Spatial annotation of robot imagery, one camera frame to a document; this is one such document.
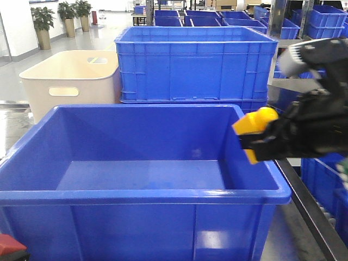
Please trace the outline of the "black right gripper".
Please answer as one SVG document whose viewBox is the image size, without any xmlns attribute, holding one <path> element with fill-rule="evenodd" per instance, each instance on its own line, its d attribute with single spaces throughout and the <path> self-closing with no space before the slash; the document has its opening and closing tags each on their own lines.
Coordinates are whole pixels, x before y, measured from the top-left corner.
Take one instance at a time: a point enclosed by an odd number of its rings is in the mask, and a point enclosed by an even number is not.
<svg viewBox="0 0 348 261">
<path fill-rule="evenodd" d="M 293 135 L 296 157 L 317 157 L 327 153 L 347 152 L 347 39 L 331 38 L 325 47 L 325 75 L 316 82 L 320 88 L 302 94 L 291 105 L 293 114 L 285 113 Z M 258 161 L 284 159 L 287 155 L 286 122 L 274 120 L 252 141 Z"/>
</svg>

